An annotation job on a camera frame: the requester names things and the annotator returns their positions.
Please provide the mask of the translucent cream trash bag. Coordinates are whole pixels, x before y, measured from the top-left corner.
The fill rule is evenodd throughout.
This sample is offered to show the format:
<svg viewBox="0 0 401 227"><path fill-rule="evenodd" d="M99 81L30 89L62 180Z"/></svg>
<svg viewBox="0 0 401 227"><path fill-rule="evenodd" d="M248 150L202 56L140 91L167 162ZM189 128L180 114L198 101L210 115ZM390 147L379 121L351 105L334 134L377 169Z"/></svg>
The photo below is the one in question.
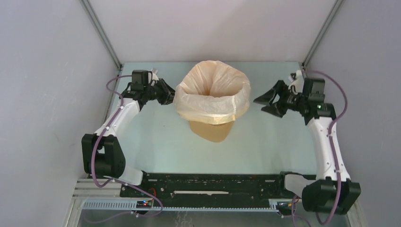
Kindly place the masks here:
<svg viewBox="0 0 401 227"><path fill-rule="evenodd" d="M221 61L201 61L177 85L173 103L188 121L224 124L247 112L250 93L250 81L240 70Z"/></svg>

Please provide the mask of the yellow plastic trash bin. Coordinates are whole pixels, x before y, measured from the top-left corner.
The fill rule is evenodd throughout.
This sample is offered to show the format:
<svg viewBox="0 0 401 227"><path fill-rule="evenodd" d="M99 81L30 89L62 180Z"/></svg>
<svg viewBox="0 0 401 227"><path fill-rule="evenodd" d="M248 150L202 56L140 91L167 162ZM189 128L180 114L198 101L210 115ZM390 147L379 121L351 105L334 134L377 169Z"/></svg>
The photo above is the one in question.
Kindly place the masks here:
<svg viewBox="0 0 401 227"><path fill-rule="evenodd" d="M225 140L233 125L234 121L223 124L206 124L202 122L189 121L189 126L192 132L212 142L222 142Z"/></svg>

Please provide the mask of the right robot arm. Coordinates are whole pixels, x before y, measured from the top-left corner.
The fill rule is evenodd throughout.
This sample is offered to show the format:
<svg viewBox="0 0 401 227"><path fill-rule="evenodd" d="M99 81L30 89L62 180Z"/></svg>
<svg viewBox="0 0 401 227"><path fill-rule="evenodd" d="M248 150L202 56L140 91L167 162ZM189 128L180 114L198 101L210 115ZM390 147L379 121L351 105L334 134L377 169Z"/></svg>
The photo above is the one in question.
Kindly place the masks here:
<svg viewBox="0 0 401 227"><path fill-rule="evenodd" d="M298 173L282 172L275 192L286 198L292 193L303 201L306 211L345 215L361 194L360 184L352 182L342 161L337 139L334 106L324 101L325 80L306 78L297 92L295 85L279 80L268 92L254 99L264 112L283 117L287 110L299 112L309 129L317 163L315 180Z"/></svg>

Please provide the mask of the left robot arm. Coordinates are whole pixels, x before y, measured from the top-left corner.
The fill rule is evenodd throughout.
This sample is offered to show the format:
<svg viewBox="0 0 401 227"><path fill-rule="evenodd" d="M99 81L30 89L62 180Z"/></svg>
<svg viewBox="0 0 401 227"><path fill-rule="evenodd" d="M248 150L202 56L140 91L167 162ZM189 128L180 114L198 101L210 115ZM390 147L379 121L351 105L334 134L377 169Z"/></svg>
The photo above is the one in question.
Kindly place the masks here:
<svg viewBox="0 0 401 227"><path fill-rule="evenodd" d="M169 105L175 90L157 76L156 69L133 70L128 77L131 81L126 88L121 93L113 92L119 99L116 109L98 130L82 137L83 166L94 178L131 184L131 191L144 197L149 192L149 183L143 180L144 171L126 164L118 138L147 102L156 100L160 105Z"/></svg>

